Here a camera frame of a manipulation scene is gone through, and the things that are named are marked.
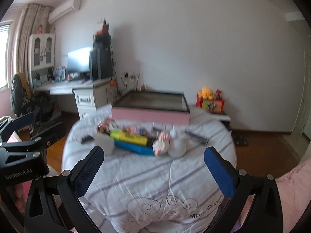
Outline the white cup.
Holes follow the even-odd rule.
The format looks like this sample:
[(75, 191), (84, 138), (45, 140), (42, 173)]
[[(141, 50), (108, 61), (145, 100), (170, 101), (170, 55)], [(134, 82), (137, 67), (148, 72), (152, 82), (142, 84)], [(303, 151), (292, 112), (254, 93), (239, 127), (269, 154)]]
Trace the white cup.
[(92, 135), (96, 146), (99, 146), (103, 149), (105, 155), (113, 154), (114, 150), (114, 139), (111, 138), (108, 134), (104, 133), (95, 133)]

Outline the blue gold rectangular box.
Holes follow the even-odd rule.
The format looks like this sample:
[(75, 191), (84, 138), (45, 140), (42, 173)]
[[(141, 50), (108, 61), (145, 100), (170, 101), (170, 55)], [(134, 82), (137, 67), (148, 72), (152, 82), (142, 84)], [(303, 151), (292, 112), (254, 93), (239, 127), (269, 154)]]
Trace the blue gold rectangular box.
[(199, 135), (196, 135), (194, 133), (191, 133), (189, 131), (185, 131), (185, 133), (187, 134), (187, 137), (191, 140), (193, 140), (194, 142), (197, 142), (199, 145), (207, 145), (209, 142), (208, 138), (205, 137), (201, 137)]

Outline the colourful block figure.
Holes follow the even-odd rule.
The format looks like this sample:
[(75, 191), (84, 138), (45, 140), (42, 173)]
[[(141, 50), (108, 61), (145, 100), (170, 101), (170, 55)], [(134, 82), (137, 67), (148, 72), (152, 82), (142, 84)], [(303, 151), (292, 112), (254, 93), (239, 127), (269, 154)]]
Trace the colourful block figure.
[(104, 121), (99, 122), (97, 124), (97, 132), (98, 133), (106, 133), (109, 134), (112, 130), (116, 129), (117, 125), (115, 120), (112, 118), (106, 118)]

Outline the yellow highlighter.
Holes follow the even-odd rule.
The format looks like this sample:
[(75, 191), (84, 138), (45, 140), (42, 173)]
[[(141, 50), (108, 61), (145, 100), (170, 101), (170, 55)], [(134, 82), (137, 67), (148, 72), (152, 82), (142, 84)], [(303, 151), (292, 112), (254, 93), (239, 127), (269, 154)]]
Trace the yellow highlighter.
[(148, 143), (148, 138), (141, 135), (126, 133), (119, 130), (113, 130), (110, 132), (110, 137), (114, 140), (118, 140), (125, 143), (146, 146)]

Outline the blue highlighter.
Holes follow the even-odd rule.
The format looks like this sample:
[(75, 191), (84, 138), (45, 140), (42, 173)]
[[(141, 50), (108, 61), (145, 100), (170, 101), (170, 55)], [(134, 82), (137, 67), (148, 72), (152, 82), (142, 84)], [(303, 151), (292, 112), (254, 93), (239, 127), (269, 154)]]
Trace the blue highlighter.
[(139, 155), (145, 155), (145, 156), (155, 155), (153, 149), (150, 147), (146, 147), (146, 146), (135, 145), (131, 143), (122, 142), (119, 140), (115, 140), (114, 145), (116, 145), (116, 147), (120, 149), (128, 150)]

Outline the clear glass bottle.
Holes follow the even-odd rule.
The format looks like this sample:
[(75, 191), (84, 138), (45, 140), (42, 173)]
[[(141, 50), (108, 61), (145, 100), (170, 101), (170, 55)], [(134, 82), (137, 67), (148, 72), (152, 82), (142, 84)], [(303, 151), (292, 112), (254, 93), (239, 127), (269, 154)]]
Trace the clear glass bottle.
[(185, 133), (172, 129), (170, 131), (170, 147), (168, 154), (172, 158), (180, 158), (187, 151), (187, 136)]

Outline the white pink block figure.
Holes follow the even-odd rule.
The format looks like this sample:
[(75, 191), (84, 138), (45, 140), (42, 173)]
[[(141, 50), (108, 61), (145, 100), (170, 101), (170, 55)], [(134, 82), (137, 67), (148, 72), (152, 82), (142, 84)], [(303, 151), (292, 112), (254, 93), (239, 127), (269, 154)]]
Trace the white pink block figure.
[(171, 137), (169, 133), (160, 133), (160, 135), (152, 145), (155, 156), (159, 156), (168, 152), (168, 149), (170, 147), (170, 139)]

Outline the black office chair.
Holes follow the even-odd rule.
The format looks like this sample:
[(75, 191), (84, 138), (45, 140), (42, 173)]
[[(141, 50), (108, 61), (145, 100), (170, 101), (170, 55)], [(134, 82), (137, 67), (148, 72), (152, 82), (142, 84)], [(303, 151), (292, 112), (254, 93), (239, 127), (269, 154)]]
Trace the black office chair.
[(34, 123), (27, 125), (30, 137), (34, 137), (62, 121), (56, 99), (45, 91), (34, 94), (26, 76), (20, 72), (17, 72), (12, 78), (10, 104), (12, 112), (17, 118), (29, 113), (35, 114)]

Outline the black remote control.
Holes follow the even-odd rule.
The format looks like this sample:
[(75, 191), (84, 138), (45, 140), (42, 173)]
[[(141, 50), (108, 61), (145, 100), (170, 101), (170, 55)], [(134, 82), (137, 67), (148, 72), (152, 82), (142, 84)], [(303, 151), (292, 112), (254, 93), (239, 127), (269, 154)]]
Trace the black remote control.
[(90, 135), (85, 136), (81, 139), (81, 144), (87, 144), (87, 143), (91, 143), (94, 141), (94, 138)]

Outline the white striped quilt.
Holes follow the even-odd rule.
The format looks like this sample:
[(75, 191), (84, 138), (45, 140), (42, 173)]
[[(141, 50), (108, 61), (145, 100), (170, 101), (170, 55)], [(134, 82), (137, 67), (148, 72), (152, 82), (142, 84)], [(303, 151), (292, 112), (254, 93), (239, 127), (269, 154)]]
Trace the white striped quilt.
[[(111, 105), (98, 109), (71, 128), (62, 156), (62, 170), (84, 159), (95, 142), (82, 144), (101, 121), (111, 117)], [(187, 138), (183, 157), (142, 156), (114, 148), (105, 156), (85, 196), (79, 200), (101, 232), (203, 232), (220, 209), (224, 196), (204, 163), (213, 146), (236, 167), (231, 132), (198, 108), (189, 126), (176, 126), (209, 139), (207, 146)]]

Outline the white desk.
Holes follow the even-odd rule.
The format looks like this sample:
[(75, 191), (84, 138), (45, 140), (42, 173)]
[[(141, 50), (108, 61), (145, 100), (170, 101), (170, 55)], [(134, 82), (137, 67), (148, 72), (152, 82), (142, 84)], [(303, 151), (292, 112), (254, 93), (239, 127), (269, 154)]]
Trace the white desk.
[(52, 82), (38, 86), (34, 91), (46, 91), (51, 95), (74, 95), (79, 117), (83, 119), (111, 103), (110, 82), (114, 80), (114, 77), (108, 77), (97, 81)]

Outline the pink pillow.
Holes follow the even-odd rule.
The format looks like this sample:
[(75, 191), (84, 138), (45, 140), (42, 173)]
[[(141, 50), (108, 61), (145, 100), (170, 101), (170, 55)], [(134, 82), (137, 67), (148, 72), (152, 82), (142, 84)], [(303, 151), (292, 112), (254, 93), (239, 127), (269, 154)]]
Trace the pink pillow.
[(283, 212), (283, 232), (290, 232), (310, 202), (310, 158), (276, 179)]

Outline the white glass-door cabinet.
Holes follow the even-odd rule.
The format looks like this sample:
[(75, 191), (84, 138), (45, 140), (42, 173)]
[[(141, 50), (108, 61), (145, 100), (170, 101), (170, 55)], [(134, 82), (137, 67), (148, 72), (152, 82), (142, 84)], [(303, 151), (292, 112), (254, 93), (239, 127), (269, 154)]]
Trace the white glass-door cabinet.
[(30, 71), (55, 66), (55, 34), (32, 34), (28, 44)]

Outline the computer monitor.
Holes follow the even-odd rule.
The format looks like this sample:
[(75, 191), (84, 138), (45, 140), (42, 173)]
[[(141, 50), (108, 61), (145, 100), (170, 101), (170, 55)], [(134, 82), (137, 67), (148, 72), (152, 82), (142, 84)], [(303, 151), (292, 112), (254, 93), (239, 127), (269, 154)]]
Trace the computer monitor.
[(83, 47), (73, 50), (67, 56), (68, 73), (86, 73), (90, 71), (90, 51), (91, 47)]

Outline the red printed box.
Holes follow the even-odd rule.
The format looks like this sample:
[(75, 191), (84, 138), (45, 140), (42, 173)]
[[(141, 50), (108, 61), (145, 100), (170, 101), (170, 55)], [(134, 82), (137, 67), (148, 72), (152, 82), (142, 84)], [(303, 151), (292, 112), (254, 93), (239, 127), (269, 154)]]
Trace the red printed box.
[(223, 99), (208, 100), (197, 97), (196, 106), (205, 111), (219, 114), (223, 112), (225, 101)]

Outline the black computer tower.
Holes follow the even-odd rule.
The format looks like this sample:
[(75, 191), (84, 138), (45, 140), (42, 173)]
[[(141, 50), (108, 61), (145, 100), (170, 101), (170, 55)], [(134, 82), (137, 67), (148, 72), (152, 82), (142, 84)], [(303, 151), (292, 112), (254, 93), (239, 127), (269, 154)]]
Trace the black computer tower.
[(97, 81), (113, 76), (112, 55), (102, 48), (90, 51), (90, 79)]

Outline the orange capped bottle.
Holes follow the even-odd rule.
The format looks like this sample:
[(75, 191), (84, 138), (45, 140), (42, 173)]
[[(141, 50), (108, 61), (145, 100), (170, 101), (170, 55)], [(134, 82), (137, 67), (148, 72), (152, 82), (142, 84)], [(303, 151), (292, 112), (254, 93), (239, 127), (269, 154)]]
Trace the orange capped bottle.
[(116, 81), (112, 80), (110, 82), (110, 91), (111, 91), (111, 102), (114, 102), (117, 97), (117, 92), (116, 92)]

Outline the yellow octopus plush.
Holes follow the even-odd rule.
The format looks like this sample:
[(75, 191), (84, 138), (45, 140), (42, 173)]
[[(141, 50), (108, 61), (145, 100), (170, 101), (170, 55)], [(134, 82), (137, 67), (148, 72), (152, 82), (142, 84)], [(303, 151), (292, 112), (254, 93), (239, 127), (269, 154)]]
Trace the yellow octopus plush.
[(213, 100), (214, 99), (214, 93), (212, 89), (209, 87), (202, 87), (201, 90), (198, 91), (199, 98), (207, 99), (207, 100)]

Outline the beige curtain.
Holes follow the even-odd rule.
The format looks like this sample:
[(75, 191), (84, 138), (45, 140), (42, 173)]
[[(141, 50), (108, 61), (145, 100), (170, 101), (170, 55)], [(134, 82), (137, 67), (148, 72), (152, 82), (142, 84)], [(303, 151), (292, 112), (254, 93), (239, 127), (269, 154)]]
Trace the beige curtain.
[(29, 80), (30, 64), (28, 62), (29, 38), (41, 32), (46, 33), (49, 28), (48, 17), (52, 8), (39, 4), (24, 5), (17, 21), (17, 32), (14, 39), (13, 67), (14, 72), (23, 73)]

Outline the black speaker box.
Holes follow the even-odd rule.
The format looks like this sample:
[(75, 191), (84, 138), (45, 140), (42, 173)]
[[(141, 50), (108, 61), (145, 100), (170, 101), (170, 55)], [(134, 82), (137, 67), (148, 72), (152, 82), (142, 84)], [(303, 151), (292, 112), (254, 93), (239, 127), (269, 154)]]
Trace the black speaker box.
[(111, 36), (109, 33), (101, 33), (94, 35), (93, 48), (104, 49), (109, 51), (111, 49)]

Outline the pink box with dark rim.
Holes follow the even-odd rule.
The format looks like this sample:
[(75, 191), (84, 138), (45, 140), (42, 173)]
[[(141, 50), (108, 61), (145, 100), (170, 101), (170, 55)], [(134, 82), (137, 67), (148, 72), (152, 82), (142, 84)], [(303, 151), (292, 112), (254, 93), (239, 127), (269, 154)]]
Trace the pink box with dark rim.
[(190, 108), (183, 93), (132, 90), (112, 104), (112, 117), (158, 124), (188, 125)]

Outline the wall air conditioner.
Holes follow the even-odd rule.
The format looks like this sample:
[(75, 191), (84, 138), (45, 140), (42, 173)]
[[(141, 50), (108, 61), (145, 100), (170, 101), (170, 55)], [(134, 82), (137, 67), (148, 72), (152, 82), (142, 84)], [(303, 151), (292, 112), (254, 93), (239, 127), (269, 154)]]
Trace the wall air conditioner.
[(59, 19), (69, 15), (72, 12), (78, 11), (81, 6), (81, 0), (68, 0), (59, 7), (50, 12), (48, 17), (48, 23), (54, 24)]

